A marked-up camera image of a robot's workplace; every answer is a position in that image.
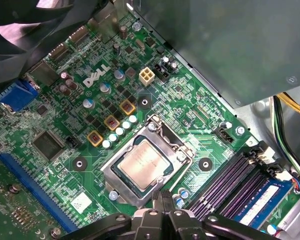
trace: integrated circuit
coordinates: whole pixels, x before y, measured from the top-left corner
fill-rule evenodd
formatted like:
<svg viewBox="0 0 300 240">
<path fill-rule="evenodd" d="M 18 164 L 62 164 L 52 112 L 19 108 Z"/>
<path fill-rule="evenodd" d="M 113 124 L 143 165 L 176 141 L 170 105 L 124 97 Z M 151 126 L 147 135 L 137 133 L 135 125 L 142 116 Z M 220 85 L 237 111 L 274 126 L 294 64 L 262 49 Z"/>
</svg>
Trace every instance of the integrated circuit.
<svg viewBox="0 0 300 240">
<path fill-rule="evenodd" d="M 136 107 L 128 99 L 120 104 L 120 108 L 128 116 L 136 110 Z"/>
<path fill-rule="evenodd" d="M 86 138 L 94 147 L 98 147 L 104 139 L 97 131 L 90 132 Z"/>
<path fill-rule="evenodd" d="M 116 130 L 117 127 L 119 127 L 120 122 L 113 116 L 109 115 L 105 120 L 104 124 L 111 130 Z"/>
<path fill-rule="evenodd" d="M 64 152 L 64 144 L 49 130 L 40 133 L 33 140 L 32 145 L 49 162 Z"/>
</svg>

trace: green circuit board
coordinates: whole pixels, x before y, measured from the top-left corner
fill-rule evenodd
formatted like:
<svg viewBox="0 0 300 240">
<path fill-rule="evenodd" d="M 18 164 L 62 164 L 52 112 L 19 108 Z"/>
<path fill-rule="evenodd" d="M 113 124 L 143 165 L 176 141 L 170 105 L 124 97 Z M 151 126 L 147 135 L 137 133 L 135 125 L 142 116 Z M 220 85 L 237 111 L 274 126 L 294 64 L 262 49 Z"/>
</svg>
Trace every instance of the green circuit board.
<svg viewBox="0 0 300 240">
<path fill-rule="evenodd" d="M 66 57 L 57 61 L 47 56 L 44 60 L 58 74 L 66 71 L 73 76 L 78 89 L 66 96 L 59 91 L 62 79 L 51 86 L 37 82 L 40 86 L 39 96 L 21 112 L 11 114 L 5 109 L 5 116 L 0 120 L 0 143 L 3 146 L 0 152 L 11 153 L 78 227 L 112 213 L 133 215 L 135 212 L 134 206 L 109 199 L 100 169 L 152 114 L 160 116 L 183 141 L 189 143 L 195 153 L 192 166 L 173 190 L 174 194 L 180 187 L 189 191 L 186 205 L 224 162 L 249 141 L 255 141 L 246 128 L 242 135 L 236 134 L 236 128 L 243 126 L 242 123 L 177 59 L 178 70 L 166 82 L 157 77 L 148 86 L 140 82 L 139 72 L 142 69 L 153 69 L 162 56 L 172 55 L 146 28 L 133 31 L 132 24 L 136 21 L 131 14 L 121 20 L 120 25 L 128 28 L 127 39 L 116 35 L 108 43 L 103 43 L 95 32 L 89 30 L 80 44 L 66 40 Z M 146 44 L 148 38 L 154 40 L 153 47 Z M 141 49 L 136 40 L 144 43 L 145 49 Z M 114 53 L 114 43 L 120 45 L 119 56 Z M 159 46 L 164 47 L 163 54 L 157 52 Z M 129 67 L 135 70 L 135 76 L 118 82 L 114 71 L 122 69 L 125 72 Z M 86 87 L 83 81 L 98 70 L 104 71 L 102 77 L 94 81 L 92 86 Z M 109 85 L 111 93 L 102 93 L 100 83 Z M 94 101 L 93 109 L 83 107 L 86 98 Z M 144 98 L 150 104 L 148 109 L 140 105 Z M 109 115 L 117 116 L 120 123 L 128 119 L 119 107 L 125 99 L 129 99 L 136 107 L 133 114 L 137 116 L 138 123 L 126 130 L 125 135 L 114 142 L 111 148 L 104 149 L 101 145 L 94 147 L 87 140 L 92 131 L 97 131 L 103 139 L 108 139 L 113 133 L 104 125 Z M 44 115 L 38 113 L 42 105 L 46 108 Z M 233 137 L 232 143 L 224 143 L 213 133 L 222 122 L 232 123 L 232 128 L 227 130 Z M 53 133 L 64 145 L 62 154 L 56 159 L 45 159 L 34 147 L 34 140 L 44 131 Z M 65 143 L 69 136 L 80 142 L 78 147 L 72 149 Z M 77 157 L 87 160 L 85 171 L 75 170 L 73 161 Z M 212 160 L 210 171 L 200 170 L 198 162 L 203 157 Z M 165 188 L 169 188 L 181 172 Z M 89 200 L 87 205 L 78 210 L 72 203 L 81 193 Z"/>
<path fill-rule="evenodd" d="M 0 240 L 52 240 L 50 231 L 54 228 L 66 233 L 25 187 L 18 194 L 11 193 L 12 184 L 22 186 L 0 161 Z"/>
</svg>

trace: pcie slot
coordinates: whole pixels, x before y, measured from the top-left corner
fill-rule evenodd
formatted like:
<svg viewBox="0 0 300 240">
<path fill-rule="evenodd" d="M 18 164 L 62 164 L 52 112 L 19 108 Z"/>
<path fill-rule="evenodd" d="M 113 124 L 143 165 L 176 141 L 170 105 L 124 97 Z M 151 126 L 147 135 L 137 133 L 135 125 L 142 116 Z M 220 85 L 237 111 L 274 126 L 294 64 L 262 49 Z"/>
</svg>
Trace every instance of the pcie slot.
<svg viewBox="0 0 300 240">
<path fill-rule="evenodd" d="M 229 196 L 229 200 L 219 208 L 217 213 L 230 219 L 233 218 L 256 194 L 260 186 L 265 184 L 267 179 L 259 169 L 254 169 L 250 176 Z"/>
<path fill-rule="evenodd" d="M 28 173 L 19 165 L 12 155 L 9 153 L 1 153 L 0 160 L 68 233 L 78 229 L 71 219 L 41 189 L 35 180 L 28 175 Z"/>
</svg>

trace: black wire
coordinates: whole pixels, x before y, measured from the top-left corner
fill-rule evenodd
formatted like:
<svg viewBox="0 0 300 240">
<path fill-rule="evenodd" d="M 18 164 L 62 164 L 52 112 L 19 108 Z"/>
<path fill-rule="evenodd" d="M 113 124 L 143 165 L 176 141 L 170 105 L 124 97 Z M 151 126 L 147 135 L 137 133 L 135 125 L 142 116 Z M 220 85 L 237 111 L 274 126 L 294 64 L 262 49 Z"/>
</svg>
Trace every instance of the black wire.
<svg viewBox="0 0 300 240">
<path fill-rule="evenodd" d="M 274 110 L 275 110 L 274 113 L 276 114 L 277 119 L 278 119 L 277 123 L 278 123 L 278 132 L 280 135 L 280 139 L 282 140 L 282 143 L 283 143 L 285 149 L 288 151 L 288 153 L 295 159 L 295 161 L 300 166 L 300 159 L 292 151 L 292 149 L 290 148 L 290 146 L 287 142 L 287 139 L 286 139 L 284 117 L 283 117 L 283 111 L 282 111 L 282 105 L 281 105 L 280 99 L 277 96 L 274 96 L 273 102 L 274 102 Z"/>
</svg>

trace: cpu socket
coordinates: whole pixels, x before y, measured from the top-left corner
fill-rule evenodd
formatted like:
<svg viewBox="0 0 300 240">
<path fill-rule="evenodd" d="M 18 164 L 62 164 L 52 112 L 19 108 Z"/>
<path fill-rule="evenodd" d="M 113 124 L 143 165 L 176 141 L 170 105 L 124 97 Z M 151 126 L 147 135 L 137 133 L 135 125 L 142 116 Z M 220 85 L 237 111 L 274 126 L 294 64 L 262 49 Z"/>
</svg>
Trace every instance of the cpu socket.
<svg viewBox="0 0 300 240">
<path fill-rule="evenodd" d="M 102 168 L 107 191 L 117 191 L 119 203 L 142 208 L 194 157 L 193 152 L 157 115 Z"/>
</svg>

